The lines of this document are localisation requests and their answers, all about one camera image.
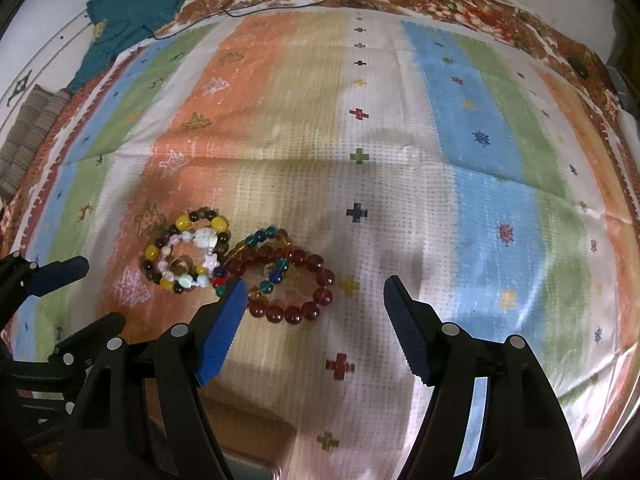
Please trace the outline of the brown striped folded fabric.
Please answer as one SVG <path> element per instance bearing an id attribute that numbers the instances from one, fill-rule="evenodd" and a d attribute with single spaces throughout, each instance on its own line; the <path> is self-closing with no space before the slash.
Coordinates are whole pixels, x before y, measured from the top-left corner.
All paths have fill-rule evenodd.
<path id="1" fill-rule="evenodd" d="M 29 93 L 1 147 L 2 203 L 14 199 L 40 146 L 68 102 L 70 92 L 66 89 L 51 93 L 36 84 Z"/>

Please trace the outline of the teal knitted garment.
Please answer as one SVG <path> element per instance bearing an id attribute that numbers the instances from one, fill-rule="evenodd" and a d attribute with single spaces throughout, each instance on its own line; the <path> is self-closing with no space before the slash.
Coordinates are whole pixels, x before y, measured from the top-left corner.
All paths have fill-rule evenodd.
<path id="1" fill-rule="evenodd" d="M 183 0 L 89 0 L 86 9 L 93 37 L 67 90 L 78 92 L 122 52 L 172 22 L 182 4 Z"/>

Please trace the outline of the striped colourful cloth mat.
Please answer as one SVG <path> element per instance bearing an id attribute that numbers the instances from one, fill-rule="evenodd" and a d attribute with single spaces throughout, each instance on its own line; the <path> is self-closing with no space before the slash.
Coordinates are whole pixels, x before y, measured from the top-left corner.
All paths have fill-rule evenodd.
<path id="1" fill-rule="evenodd" d="M 284 104 L 285 114 L 299 120 L 305 114 L 297 91 L 309 88 L 311 107 L 318 119 L 303 119 L 303 132 L 285 126 L 273 134 L 282 119 L 267 118 L 267 127 L 248 133 L 250 152 L 216 160 L 225 133 L 239 126 L 239 105 L 229 98 L 203 92 L 218 77 L 239 86 L 256 81 L 252 74 L 267 63 L 267 52 L 250 47 L 250 68 L 228 70 L 209 65 L 225 39 L 238 33 L 243 18 L 220 18 L 204 39 L 191 44 L 186 58 L 169 76 L 169 88 L 155 92 L 154 101 L 132 133 L 115 133 L 108 112 L 131 110 L 125 98 L 138 98 L 149 87 L 156 70 L 173 61 L 178 36 L 146 42 L 151 62 L 134 61 L 125 68 L 125 81 L 116 81 L 111 101 L 99 105 L 98 119 L 89 119 L 88 148 L 72 144 L 70 164 L 62 169 L 62 183 L 53 183 L 53 237 L 36 234 L 35 249 L 19 250 L 30 260 L 47 263 L 76 255 L 86 257 L 88 275 L 80 282 L 44 297 L 36 307 L 38 320 L 47 314 L 52 323 L 69 333 L 110 311 L 126 315 L 125 337 L 130 342 L 152 339 L 171 325 L 186 322 L 196 309 L 215 297 L 213 289 L 200 288 L 176 294 L 149 282 L 140 260 L 145 248 L 178 217 L 203 206 L 213 207 L 230 224 L 235 242 L 267 226 L 284 229 L 277 220 L 258 220 L 248 233 L 235 234 L 231 214 L 222 206 L 227 194 L 257 180 L 265 191 L 284 191 L 284 179 L 294 177 L 297 193 L 311 191 L 320 206 L 329 205 L 335 235 L 320 234 L 320 247 L 300 248 L 321 256 L 334 272 L 332 302 L 312 322 L 272 324 L 262 318 L 244 318 L 220 376 L 207 388 L 220 402 L 265 413 L 293 426 L 295 440 L 288 474 L 293 479 L 389 479 L 400 471 L 420 428 L 430 400 L 430 390 L 411 374 L 390 325 L 383 285 L 399 276 L 412 296 L 431 304 L 441 318 L 459 324 L 469 334 L 502 341 L 522 335 L 533 347 L 558 396 L 574 438 L 582 468 L 590 469 L 606 452 L 629 419 L 636 404 L 634 392 L 639 370 L 639 194 L 634 160 L 626 163 L 629 191 L 634 192 L 638 226 L 634 240 L 623 244 L 604 240 L 590 252 L 591 243 L 562 220 L 542 220 L 542 197 L 537 207 L 525 205 L 524 214 L 511 212 L 517 228 L 539 228 L 521 233 L 513 246 L 500 246 L 484 235 L 488 221 L 498 220 L 495 206 L 481 205 L 471 192 L 482 192 L 475 178 L 463 169 L 440 166 L 431 159 L 442 151 L 460 155 L 471 169 L 506 169 L 524 177 L 525 141 L 533 133 L 534 149 L 551 148 L 549 137 L 534 116 L 516 118 L 505 108 L 489 104 L 489 84 L 480 86 L 476 68 L 471 76 L 471 96 L 489 112 L 480 112 L 481 127 L 497 126 L 501 148 L 490 148 L 492 162 L 478 162 L 471 142 L 463 140 L 473 127 L 458 124 L 452 110 L 445 119 L 427 125 L 431 107 L 418 112 L 418 104 L 431 104 L 424 84 L 436 93 L 444 90 L 435 68 L 435 49 L 418 53 L 409 61 L 408 47 L 426 46 L 418 39 L 424 25 L 391 22 L 396 15 L 373 18 L 372 11 L 346 10 L 349 18 L 330 18 L 328 39 L 307 32 L 326 15 L 341 10 L 309 9 L 303 13 L 303 32 L 293 32 L 293 75 L 276 76 L 276 88 L 258 112 Z M 560 234 L 578 234 L 561 242 L 541 228 L 561 226 Z"/>

